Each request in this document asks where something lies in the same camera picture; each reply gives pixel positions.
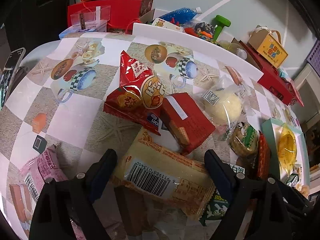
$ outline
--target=yellow snack package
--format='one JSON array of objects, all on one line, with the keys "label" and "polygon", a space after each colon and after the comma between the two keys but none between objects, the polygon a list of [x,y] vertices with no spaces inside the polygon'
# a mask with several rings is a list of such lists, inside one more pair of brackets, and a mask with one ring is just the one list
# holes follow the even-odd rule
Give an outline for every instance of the yellow snack package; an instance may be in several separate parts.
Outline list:
[{"label": "yellow snack package", "polygon": [[297,144],[294,133],[286,124],[283,126],[280,135],[278,158],[281,167],[286,171],[288,176],[290,176],[293,170],[293,165],[297,159]]},{"label": "yellow snack package", "polygon": [[153,142],[142,128],[112,176],[115,186],[126,186],[167,205],[181,208],[199,220],[215,186],[204,163],[189,160]]}]

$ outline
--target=phone screen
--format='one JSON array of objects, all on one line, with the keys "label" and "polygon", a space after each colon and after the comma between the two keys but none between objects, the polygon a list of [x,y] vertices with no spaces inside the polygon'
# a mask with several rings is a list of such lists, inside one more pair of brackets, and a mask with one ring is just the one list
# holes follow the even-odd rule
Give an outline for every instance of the phone screen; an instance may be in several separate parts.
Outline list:
[{"label": "phone screen", "polygon": [[22,53],[23,49],[12,52],[7,60],[7,63],[4,66],[0,78],[0,109],[3,108],[6,96],[8,95],[8,93],[10,93],[10,81],[12,78],[14,78],[19,69],[18,67],[16,67],[16,65]]}]

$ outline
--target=beige biscuit package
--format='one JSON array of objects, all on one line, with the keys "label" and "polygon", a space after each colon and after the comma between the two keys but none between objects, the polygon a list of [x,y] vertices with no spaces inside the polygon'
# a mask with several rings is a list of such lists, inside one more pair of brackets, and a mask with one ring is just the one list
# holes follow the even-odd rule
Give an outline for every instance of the beige biscuit package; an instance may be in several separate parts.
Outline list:
[{"label": "beige biscuit package", "polygon": [[215,189],[203,163],[155,144],[144,128],[118,162],[111,179],[116,186],[124,185],[181,208],[194,220],[202,216]]}]

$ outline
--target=red box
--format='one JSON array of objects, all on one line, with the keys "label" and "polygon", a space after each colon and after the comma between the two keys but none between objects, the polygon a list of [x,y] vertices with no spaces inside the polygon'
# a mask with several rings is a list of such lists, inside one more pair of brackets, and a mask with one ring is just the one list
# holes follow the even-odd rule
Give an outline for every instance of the red box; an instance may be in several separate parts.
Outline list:
[{"label": "red box", "polygon": [[292,93],[287,88],[286,83],[279,77],[278,71],[258,52],[256,52],[249,44],[240,44],[249,53],[253,60],[263,72],[263,76],[258,80],[258,83],[268,89],[272,94],[279,98],[287,106],[292,100]]},{"label": "red box", "polygon": [[199,147],[215,130],[188,93],[164,97],[160,119],[187,155]]},{"label": "red box", "polygon": [[128,24],[129,33],[132,33],[133,22],[137,18],[151,10],[153,0],[93,0],[80,2],[68,6],[68,27],[71,24],[71,15],[84,10],[85,7],[110,5],[110,20],[108,21],[108,32],[125,31]]}]

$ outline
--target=smartphone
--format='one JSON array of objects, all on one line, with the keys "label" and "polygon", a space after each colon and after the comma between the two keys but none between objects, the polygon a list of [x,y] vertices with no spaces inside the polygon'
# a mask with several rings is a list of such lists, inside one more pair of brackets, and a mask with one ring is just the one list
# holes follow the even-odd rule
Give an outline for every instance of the smartphone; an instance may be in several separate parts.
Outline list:
[{"label": "smartphone", "polygon": [[11,52],[7,62],[5,63],[0,78],[0,110],[4,107],[4,103],[12,92],[12,84],[14,83],[15,75],[20,69],[19,66],[25,53],[25,48],[16,49]]}]

